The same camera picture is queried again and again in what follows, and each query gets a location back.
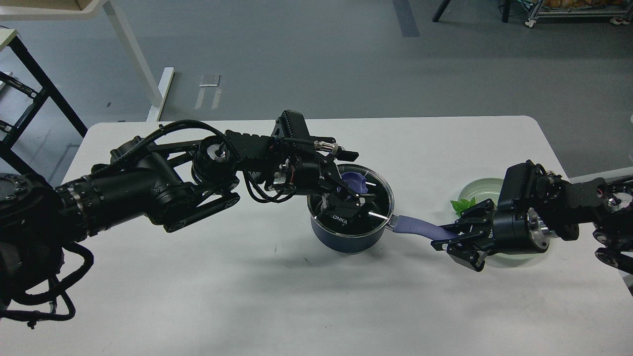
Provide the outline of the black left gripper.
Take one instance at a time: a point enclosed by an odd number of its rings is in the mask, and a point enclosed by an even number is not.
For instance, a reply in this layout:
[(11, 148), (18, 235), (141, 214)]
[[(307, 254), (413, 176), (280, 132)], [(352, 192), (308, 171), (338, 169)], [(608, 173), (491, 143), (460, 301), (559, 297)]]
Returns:
[(284, 173), (280, 183), (283, 194), (321, 194), (323, 225), (350, 226), (370, 220), (377, 194), (369, 193), (365, 167), (338, 165), (334, 157), (296, 158)]

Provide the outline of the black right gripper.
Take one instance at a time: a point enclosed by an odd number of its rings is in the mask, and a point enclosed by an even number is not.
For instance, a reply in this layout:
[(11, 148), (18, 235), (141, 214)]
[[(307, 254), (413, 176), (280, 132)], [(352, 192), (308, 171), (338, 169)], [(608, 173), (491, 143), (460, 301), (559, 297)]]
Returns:
[(551, 240), (551, 231), (536, 210), (503, 210), (492, 200), (467, 208), (454, 223), (440, 227), (448, 232), (432, 237), (430, 245), (475, 272), (483, 270), (492, 251), (507, 255), (544, 253)]

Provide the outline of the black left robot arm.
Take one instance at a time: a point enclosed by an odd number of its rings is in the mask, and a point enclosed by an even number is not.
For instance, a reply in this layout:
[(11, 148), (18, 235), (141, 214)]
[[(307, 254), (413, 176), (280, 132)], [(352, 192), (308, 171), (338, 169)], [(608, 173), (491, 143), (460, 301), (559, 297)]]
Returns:
[(52, 187), (34, 172), (1, 175), (1, 317), (66, 321), (76, 309), (66, 292), (93, 265), (86, 237), (145, 216), (174, 232), (235, 205), (242, 172), (253, 200), (322, 200), (319, 216), (355, 220), (376, 199), (343, 178), (352, 162), (332, 137), (310, 135), (298, 111), (278, 117), (271, 135), (221, 131), (179, 120), (111, 151), (109, 164)]

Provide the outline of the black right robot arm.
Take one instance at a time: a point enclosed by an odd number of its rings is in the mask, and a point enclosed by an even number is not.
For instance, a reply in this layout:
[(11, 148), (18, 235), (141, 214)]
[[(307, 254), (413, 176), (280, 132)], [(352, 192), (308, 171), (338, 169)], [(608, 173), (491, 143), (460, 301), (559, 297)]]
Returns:
[(595, 257), (632, 272), (632, 178), (603, 178), (572, 184), (531, 160), (509, 167), (497, 203), (470, 207), (452, 224), (448, 237), (432, 241), (437, 251), (474, 271), (498, 253), (544, 253), (553, 237), (574, 241), (579, 225), (592, 223), (601, 243)]

